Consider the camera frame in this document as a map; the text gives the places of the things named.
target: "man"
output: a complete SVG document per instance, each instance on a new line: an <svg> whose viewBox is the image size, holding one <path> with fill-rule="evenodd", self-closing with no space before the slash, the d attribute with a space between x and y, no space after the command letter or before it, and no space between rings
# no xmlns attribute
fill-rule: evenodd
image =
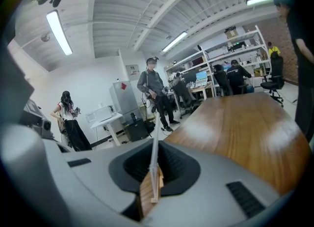
<svg viewBox="0 0 314 227"><path fill-rule="evenodd" d="M235 59L231 60L231 67L227 70L227 76L234 95L242 93L242 88L239 86L244 85L243 77L252 77L252 75L248 73L241 65L239 65ZM252 86L246 88L244 93L249 92L254 92Z"/></svg>
<svg viewBox="0 0 314 227"><path fill-rule="evenodd" d="M295 9L294 0L274 0L281 17L287 20L291 41L298 58L298 105L295 122L308 142L314 134L314 55L305 29Z"/></svg>
<svg viewBox="0 0 314 227"><path fill-rule="evenodd" d="M156 108L160 114L160 121L163 124L164 129L168 132L172 132L173 130L168 126L167 120L165 118L163 106L165 106L168 112L170 125L178 125L180 122L173 120L172 107L168 97L162 93L164 88L162 80L158 72L154 71L154 68L157 65L157 60L157 57L151 57L147 59L147 71L142 72L137 83L137 88L141 92L149 92L151 94Z"/></svg>
<svg viewBox="0 0 314 227"><path fill-rule="evenodd" d="M270 57L271 57L271 55L272 55L274 52L277 52L277 53L275 53L275 54L277 54L278 56L280 55L280 51L279 51L278 47L277 47L277 46L272 46L271 42L268 42L268 47L269 47L268 53L269 53L269 56L270 56Z"/></svg>

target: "white ceiling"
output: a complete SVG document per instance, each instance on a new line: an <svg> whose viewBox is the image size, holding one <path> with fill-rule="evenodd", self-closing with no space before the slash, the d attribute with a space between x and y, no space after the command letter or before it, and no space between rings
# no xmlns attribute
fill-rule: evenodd
<svg viewBox="0 0 314 227"><path fill-rule="evenodd" d="M33 2L19 10L15 40L48 71L81 60L117 55L119 48L159 55L185 30L188 36L166 54L175 55L197 32L209 30L225 17L248 11L245 1L62 0L57 9L73 50L70 56L64 55L53 34L48 42L40 39L42 34L51 32L46 14L53 7Z"/></svg>

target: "laptop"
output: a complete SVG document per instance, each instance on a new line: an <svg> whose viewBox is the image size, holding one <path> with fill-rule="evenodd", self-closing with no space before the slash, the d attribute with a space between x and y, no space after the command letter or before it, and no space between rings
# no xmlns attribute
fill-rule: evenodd
<svg viewBox="0 0 314 227"><path fill-rule="evenodd" d="M207 71L196 73L195 87L201 87L207 85Z"/></svg>

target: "sneaker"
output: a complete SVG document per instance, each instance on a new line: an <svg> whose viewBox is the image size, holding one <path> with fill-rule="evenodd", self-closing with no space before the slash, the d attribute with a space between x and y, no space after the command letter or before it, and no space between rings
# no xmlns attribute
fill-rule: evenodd
<svg viewBox="0 0 314 227"><path fill-rule="evenodd" d="M168 131L168 132L173 132L173 130L168 126L168 127L165 127L164 130Z"/></svg>
<svg viewBox="0 0 314 227"><path fill-rule="evenodd" d="M178 121L172 121L172 122L170 122L170 125L179 125L180 124L180 122L178 122Z"/></svg>

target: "hand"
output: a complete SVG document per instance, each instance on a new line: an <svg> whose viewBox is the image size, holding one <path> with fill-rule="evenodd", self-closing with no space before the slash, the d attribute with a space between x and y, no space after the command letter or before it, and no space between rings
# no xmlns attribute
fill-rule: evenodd
<svg viewBox="0 0 314 227"><path fill-rule="evenodd" d="M62 125L62 124L64 124L64 120L63 120L63 118L58 118L58 121L59 121L59 123Z"/></svg>
<svg viewBox="0 0 314 227"><path fill-rule="evenodd" d="M156 99L157 94L154 91L149 90L149 93L151 94L153 99Z"/></svg>

